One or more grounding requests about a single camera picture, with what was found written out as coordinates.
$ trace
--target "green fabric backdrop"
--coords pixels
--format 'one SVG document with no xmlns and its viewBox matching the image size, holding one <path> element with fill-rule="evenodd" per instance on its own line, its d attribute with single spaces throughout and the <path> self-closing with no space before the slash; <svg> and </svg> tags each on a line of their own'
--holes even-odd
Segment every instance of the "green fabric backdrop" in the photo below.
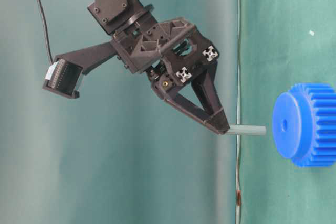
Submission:
<svg viewBox="0 0 336 224">
<path fill-rule="evenodd" d="M 52 54 L 109 38 L 93 0 L 42 0 Z M 217 86 L 236 121 L 237 0 L 141 0 L 184 16 L 221 50 Z M 0 0 L 0 223 L 233 223 L 234 137 L 160 101 L 116 59 L 71 101 L 41 89 L 47 69 L 36 0 Z"/>
<path fill-rule="evenodd" d="M 282 158 L 271 117 L 295 83 L 336 88 L 336 0 L 242 0 L 241 11 L 243 123 L 268 128 L 266 137 L 243 137 L 242 223 L 335 223 L 336 166 L 299 169 Z"/>
</svg>

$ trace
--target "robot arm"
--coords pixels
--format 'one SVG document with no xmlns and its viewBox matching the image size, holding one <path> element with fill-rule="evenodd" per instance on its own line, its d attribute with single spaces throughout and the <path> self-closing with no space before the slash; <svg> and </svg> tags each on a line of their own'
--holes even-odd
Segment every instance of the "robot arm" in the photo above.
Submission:
<svg viewBox="0 0 336 224">
<path fill-rule="evenodd" d="M 56 56 L 44 88 L 78 98 L 80 76 L 118 55 L 131 73 L 146 72 L 160 99 L 213 132 L 225 134 L 230 126 L 214 86 L 219 51 L 194 24 L 183 18 L 159 23 L 152 9 L 139 0 L 95 0 L 88 10 L 111 41 Z M 188 84 L 203 108 L 179 94 Z"/>
</svg>

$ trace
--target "black cable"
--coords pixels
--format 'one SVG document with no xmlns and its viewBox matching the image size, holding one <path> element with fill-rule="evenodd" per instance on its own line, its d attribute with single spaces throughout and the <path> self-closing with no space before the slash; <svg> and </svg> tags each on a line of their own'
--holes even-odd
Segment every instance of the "black cable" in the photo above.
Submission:
<svg viewBox="0 0 336 224">
<path fill-rule="evenodd" d="M 42 7 L 42 3 L 41 0 L 37 0 L 37 4 L 38 4 L 38 10 L 40 12 L 41 18 L 42 18 L 42 23 L 43 23 L 43 30 L 44 30 L 44 41 L 46 44 L 46 48 L 47 48 L 47 54 L 48 54 L 48 60 L 50 62 L 50 64 L 52 65 L 53 63 L 53 59 L 51 56 L 51 52 L 50 52 L 50 43 L 49 43 L 49 36 L 48 36 L 48 27 L 47 27 L 47 22 L 46 22 L 46 17 L 44 15 L 44 11 L 43 11 L 43 7 Z"/>
</svg>

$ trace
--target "plastic gear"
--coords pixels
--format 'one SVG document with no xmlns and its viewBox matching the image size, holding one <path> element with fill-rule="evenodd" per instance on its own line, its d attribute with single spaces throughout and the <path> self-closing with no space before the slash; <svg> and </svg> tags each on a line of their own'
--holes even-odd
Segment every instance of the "plastic gear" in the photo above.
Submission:
<svg viewBox="0 0 336 224">
<path fill-rule="evenodd" d="M 281 94 L 273 111 L 278 151 L 299 167 L 336 161 L 336 93 L 327 84 L 301 83 Z"/>
</svg>

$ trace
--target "gray rod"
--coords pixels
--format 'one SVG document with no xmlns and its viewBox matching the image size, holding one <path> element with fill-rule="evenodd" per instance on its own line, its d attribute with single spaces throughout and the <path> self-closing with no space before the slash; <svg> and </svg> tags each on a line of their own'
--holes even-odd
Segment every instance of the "gray rod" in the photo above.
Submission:
<svg viewBox="0 0 336 224">
<path fill-rule="evenodd" d="M 266 135 L 266 127 L 265 126 L 230 124 L 230 129 L 228 130 L 228 132 L 226 132 L 226 134 L 264 136 Z"/>
</svg>

